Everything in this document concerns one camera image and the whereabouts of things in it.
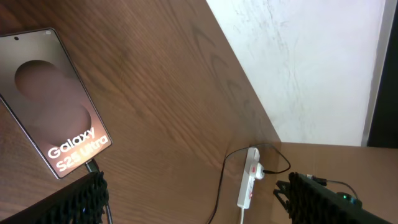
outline power strip socket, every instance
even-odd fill
[[[260,160],[259,150],[255,147],[250,147],[248,149],[248,154],[246,156],[246,162],[244,163],[241,189],[239,191],[239,197],[238,197],[238,207],[240,208],[248,209],[250,207],[254,180],[256,179],[255,173],[258,173],[258,167],[253,166],[253,164],[259,164],[258,163],[259,160]]]

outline phone wallpaper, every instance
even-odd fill
[[[65,177],[111,140],[54,32],[18,37],[0,38],[0,94]]]

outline power strip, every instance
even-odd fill
[[[248,209],[253,195],[254,181],[264,177],[263,166],[259,163],[260,152],[255,147],[248,149],[246,162],[244,164],[241,189],[238,197],[238,207]]]

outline white plug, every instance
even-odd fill
[[[259,163],[260,153],[255,147],[248,149],[246,162],[244,164],[241,189],[238,197],[238,207],[248,209],[250,207],[251,197],[253,195],[254,180],[264,178],[264,168]]]

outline wooden table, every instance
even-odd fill
[[[95,159],[115,223],[206,223],[224,155],[256,143],[279,147],[205,1],[0,1],[0,34],[44,27],[60,34],[113,138]],[[277,154],[261,153],[276,169]],[[238,221],[245,155],[227,163],[213,223]],[[0,105],[0,219],[86,173],[80,167],[57,180]],[[245,222],[269,221],[274,184],[256,184]]]

